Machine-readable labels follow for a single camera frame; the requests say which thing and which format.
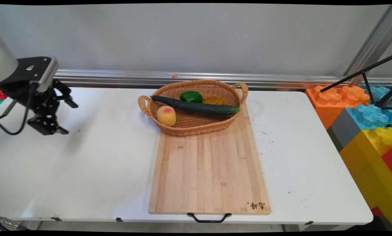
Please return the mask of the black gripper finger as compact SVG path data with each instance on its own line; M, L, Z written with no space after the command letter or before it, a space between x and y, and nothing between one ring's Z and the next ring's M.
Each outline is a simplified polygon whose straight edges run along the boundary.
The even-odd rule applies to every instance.
M33 127L42 135L54 135L60 133L62 135L69 134L69 131L60 127L57 122L56 115L39 115L36 114L27 121L27 124Z
M78 108L79 106L73 101L72 96L70 95L71 89L66 86L64 83L60 82L57 79L53 80L53 88L57 89L61 95L56 96L56 101L64 101L71 108Z

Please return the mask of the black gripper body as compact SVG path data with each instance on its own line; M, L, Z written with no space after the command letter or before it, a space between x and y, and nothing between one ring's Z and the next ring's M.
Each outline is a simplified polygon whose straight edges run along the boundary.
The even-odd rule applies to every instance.
M56 111L59 106L55 89L59 89L61 82L52 82L45 92L31 93L31 87L34 83L16 82L5 85L5 95L17 100L21 105L26 106L30 95L33 97L29 104L35 115L42 116L47 119L48 124L57 125Z

